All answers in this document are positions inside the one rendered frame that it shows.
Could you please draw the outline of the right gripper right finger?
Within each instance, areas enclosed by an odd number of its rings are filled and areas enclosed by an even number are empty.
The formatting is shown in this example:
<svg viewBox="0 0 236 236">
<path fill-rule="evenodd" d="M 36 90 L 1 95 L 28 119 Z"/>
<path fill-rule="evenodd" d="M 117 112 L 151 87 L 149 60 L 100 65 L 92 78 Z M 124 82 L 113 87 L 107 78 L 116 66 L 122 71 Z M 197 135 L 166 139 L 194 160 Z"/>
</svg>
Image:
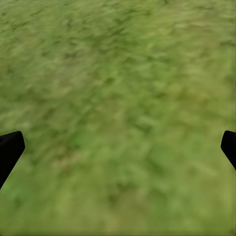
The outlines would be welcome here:
<svg viewBox="0 0 236 236">
<path fill-rule="evenodd" d="M 221 148 L 236 169 L 236 132 L 225 131 Z"/>
</svg>

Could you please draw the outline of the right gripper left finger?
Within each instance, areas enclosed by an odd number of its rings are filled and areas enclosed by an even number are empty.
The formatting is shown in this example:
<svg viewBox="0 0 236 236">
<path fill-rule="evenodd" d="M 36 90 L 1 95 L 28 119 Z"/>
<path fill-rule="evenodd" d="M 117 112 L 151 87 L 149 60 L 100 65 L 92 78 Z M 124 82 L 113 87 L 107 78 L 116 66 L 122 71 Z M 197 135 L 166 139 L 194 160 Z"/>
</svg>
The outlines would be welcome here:
<svg viewBox="0 0 236 236">
<path fill-rule="evenodd" d="M 21 131 L 0 136 L 0 189 L 25 150 Z"/>
</svg>

